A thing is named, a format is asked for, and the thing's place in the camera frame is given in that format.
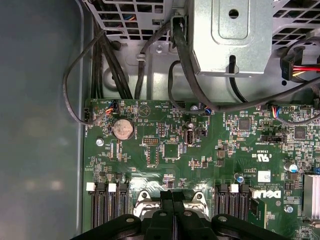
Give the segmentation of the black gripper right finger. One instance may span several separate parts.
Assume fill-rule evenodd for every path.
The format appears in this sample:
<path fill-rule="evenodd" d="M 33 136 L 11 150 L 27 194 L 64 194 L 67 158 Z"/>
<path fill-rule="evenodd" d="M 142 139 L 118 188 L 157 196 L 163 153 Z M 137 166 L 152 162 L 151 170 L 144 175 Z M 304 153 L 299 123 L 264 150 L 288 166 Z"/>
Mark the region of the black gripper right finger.
<path fill-rule="evenodd" d="M 262 227 L 231 215 L 218 214 L 211 220 L 200 217 L 194 210 L 184 207 L 182 192 L 173 192 L 174 213 L 183 240 L 286 240 Z"/>

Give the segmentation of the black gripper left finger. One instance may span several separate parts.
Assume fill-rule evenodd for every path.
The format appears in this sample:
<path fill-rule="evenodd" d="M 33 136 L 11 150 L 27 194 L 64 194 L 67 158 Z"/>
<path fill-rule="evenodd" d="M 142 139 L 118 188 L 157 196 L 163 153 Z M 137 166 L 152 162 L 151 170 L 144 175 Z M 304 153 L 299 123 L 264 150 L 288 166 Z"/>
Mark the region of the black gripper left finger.
<path fill-rule="evenodd" d="M 143 219 L 124 214 L 84 232 L 74 240 L 170 240 L 174 222 L 173 193 L 160 193 L 160 209 Z"/>

